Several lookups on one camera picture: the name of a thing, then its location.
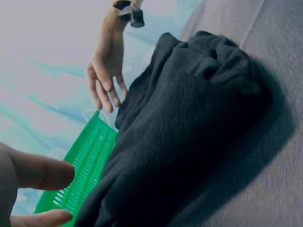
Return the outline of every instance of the finger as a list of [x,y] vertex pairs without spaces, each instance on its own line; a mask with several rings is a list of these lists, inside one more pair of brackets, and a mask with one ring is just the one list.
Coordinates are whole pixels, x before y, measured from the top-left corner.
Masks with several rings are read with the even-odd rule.
[[72,165],[64,161],[27,154],[12,148],[8,155],[14,165],[20,188],[59,190],[67,187],[75,175]]
[[126,97],[127,96],[127,88],[126,88],[126,85],[124,83],[122,74],[120,76],[117,76],[116,80],[117,80],[117,83],[118,83],[119,87],[121,88],[123,96]]
[[100,81],[102,87],[106,91],[109,91],[113,86],[113,83],[112,76],[106,66],[104,56],[102,56],[102,54],[100,53],[95,54],[95,57],[93,58],[91,63],[94,67],[97,78]]
[[113,86],[112,89],[110,89],[109,93],[110,93],[110,96],[112,96],[112,99],[113,99],[113,102],[115,103],[115,105],[116,105],[116,106],[120,106],[121,102],[120,102],[120,100],[119,100],[119,97],[118,97],[118,95],[117,95],[117,92],[116,92],[114,86]]
[[109,100],[107,91],[102,86],[100,86],[100,99],[102,105],[106,108],[106,111],[111,113],[113,111],[113,106]]
[[100,110],[102,109],[102,103],[97,93],[97,87],[96,87],[97,75],[95,70],[90,66],[87,69],[87,75],[89,77],[89,92],[94,100],[96,108]]
[[40,214],[10,216],[12,227],[59,227],[72,219],[67,210],[50,210]]

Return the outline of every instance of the green basket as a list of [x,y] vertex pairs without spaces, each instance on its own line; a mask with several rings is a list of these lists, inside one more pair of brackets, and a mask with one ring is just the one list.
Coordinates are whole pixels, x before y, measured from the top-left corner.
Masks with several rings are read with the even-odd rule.
[[99,111],[96,111],[64,158],[75,168],[74,180],[65,189],[43,192],[34,213],[67,209],[73,219],[63,227],[72,227],[85,198],[100,182],[116,136],[117,133],[99,118]]

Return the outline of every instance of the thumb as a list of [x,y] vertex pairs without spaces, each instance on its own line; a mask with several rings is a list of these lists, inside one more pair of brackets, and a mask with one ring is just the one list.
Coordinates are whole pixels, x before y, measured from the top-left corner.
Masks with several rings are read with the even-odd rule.
[[100,81],[104,90],[109,91],[112,88],[112,76],[106,66],[105,58],[102,54],[96,54],[91,64],[96,72],[97,78]]
[[67,210],[50,210],[40,214],[10,216],[11,227],[58,227],[72,219]]

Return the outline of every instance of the fingernail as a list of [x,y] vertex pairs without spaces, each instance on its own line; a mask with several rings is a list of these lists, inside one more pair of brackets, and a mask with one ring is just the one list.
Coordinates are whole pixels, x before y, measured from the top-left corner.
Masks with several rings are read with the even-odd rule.
[[102,85],[103,85],[103,88],[104,88],[106,91],[109,91],[109,90],[110,90],[110,83],[104,82]]

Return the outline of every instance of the black cloth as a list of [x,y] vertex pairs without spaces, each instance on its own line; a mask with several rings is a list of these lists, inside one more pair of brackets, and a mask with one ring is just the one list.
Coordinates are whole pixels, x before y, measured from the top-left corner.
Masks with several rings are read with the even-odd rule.
[[119,108],[116,146],[75,227],[161,227],[265,113],[270,94],[224,36],[159,39]]

